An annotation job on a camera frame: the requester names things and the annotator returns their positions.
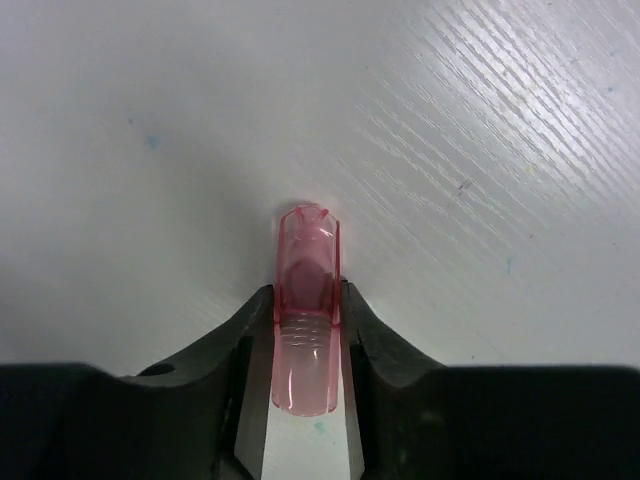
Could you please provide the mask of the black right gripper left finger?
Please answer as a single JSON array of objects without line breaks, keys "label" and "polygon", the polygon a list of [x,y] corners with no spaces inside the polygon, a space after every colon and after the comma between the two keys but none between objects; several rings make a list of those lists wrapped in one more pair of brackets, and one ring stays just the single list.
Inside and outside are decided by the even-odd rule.
[{"label": "black right gripper left finger", "polygon": [[80,363],[1,368],[5,479],[257,479],[274,293],[133,376]]}]

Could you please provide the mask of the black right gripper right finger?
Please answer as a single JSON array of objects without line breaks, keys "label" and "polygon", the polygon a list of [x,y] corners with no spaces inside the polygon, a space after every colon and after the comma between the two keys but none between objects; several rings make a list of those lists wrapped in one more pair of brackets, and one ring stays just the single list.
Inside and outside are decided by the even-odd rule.
[{"label": "black right gripper right finger", "polygon": [[446,366],[341,285],[354,479],[635,479],[639,372],[628,366]]}]

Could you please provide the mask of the pink translucent pen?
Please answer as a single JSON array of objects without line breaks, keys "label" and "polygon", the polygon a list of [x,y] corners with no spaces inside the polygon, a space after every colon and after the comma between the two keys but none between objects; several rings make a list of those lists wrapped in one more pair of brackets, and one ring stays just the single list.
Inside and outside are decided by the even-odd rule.
[{"label": "pink translucent pen", "polygon": [[340,338],[340,223],[317,204],[280,220],[272,401],[295,416],[335,410]]}]

